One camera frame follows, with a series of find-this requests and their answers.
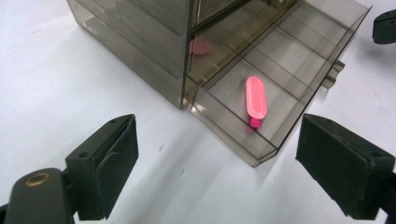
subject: white floor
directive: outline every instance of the white floor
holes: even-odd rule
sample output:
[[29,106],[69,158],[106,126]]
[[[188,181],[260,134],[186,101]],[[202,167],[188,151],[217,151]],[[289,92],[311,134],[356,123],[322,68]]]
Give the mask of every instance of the white floor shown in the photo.
[[[341,57],[346,68],[306,112],[396,156],[396,44],[371,38],[374,18],[396,1],[359,2],[374,6]],[[20,177],[64,169],[65,156],[102,124],[134,113],[140,158],[110,219],[98,223],[384,223],[383,212],[375,222],[345,217],[294,159],[300,123],[253,169],[84,32],[65,0],[0,8],[0,204]]]

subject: smoky plastic cabinet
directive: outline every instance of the smoky plastic cabinet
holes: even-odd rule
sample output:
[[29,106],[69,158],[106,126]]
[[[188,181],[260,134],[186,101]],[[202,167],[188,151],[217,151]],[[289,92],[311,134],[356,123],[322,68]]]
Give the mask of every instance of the smoky plastic cabinet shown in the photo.
[[[368,8],[353,0],[67,0],[78,24],[252,166],[275,156]],[[248,126],[245,83],[265,84]]]

